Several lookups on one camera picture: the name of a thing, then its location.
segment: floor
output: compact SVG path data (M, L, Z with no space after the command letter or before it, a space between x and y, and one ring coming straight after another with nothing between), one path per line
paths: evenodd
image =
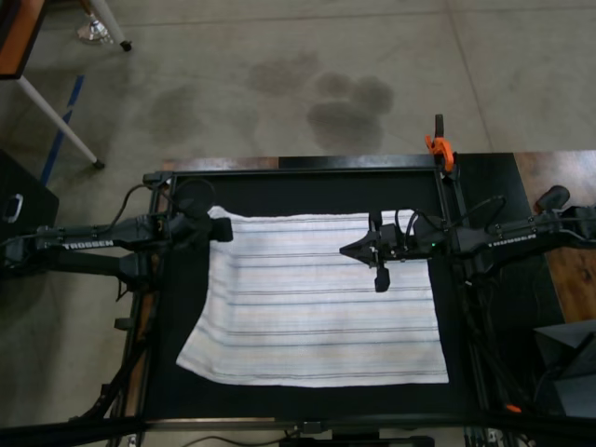
M48 185L61 224L107 222L167 159L424 153L436 113L462 153L594 149L596 0L109 3L132 52L78 42L82 11L60 2L25 72L61 114L84 76L71 126L106 164L63 143ZM0 99L0 145L39 176L56 129L13 83ZM88 408L121 360L112 327L130 299L115 294L114 279L66 274L3 285L0 425Z

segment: floor stain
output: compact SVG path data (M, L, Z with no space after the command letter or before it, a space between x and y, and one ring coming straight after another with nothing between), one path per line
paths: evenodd
M383 131L378 117L351 102L316 104L306 119L315 141L327 151L366 154L381 147Z
M285 96L299 91L319 70L320 61L314 52L272 59L251 67L247 87L268 96Z
M378 77L367 76L359 79L352 90L353 103L373 114L384 115L393 109L393 89Z
M191 86L181 86L159 93L141 122L159 144L185 142L202 131L194 103L198 92Z
M351 93L352 87L352 80L345 74L326 73L317 80L317 91L321 96L343 98Z
M377 152L384 138L380 118L393 108L393 89L374 76L354 83L336 73L322 74L316 87L321 96L335 99L313 105L306 114L317 145L333 154Z

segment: table leg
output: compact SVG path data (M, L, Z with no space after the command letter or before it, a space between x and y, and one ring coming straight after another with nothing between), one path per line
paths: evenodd
M103 24L108 29L108 32L110 33L114 41L120 44L120 46L125 51L131 51L132 44L129 40L126 39L126 37L122 33L122 30L118 25L118 22L115 21L114 14L112 14L112 10L110 9L110 7L108 7L107 3L105 3L105 0L90 0L90 2L95 8L96 12L102 18Z
M64 120L52 109L51 105L47 103L43 96L31 85L31 83L25 79L25 76L21 76L17 79L17 83L25 90L27 96L32 99L35 104L51 119L56 126L66 135L76 148L81 151L85 156L91 160L93 166L97 169L103 169L104 164L89 150L88 147L76 136L71 128L64 122Z

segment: black table surface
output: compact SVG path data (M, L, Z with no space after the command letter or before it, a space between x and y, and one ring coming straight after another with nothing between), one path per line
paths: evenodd
M460 156L467 205L504 194L503 218L529 214L522 182L511 155ZM440 214L435 177L428 171L251 174L220 172L210 177L217 203L248 216L297 213L346 213L418 208ZM506 360L525 359L533 346L535 297L540 293L540 324L562 321L556 296L542 260L530 259L504 276L505 297L492 306L502 315L515 305L515 317L494 323L504 335ZM291 386L229 386L213 383L177 366L176 357L196 324L205 302L209 253L172 252L162 264L162 284L156 313L157 338L150 356L142 415L150 419L276 417L305 420L391 413L470 413L478 410L470 368L464 321L449 264L429 261L429 273L439 321L449 384L301 388ZM545 275L536 286L537 275Z

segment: white towel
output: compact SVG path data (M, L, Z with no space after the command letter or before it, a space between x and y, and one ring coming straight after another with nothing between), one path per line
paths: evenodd
M387 263L391 286L376 293L376 270L339 254L368 214L210 216L232 220L234 241L210 243L207 302L179 366L231 385L449 381L427 262Z

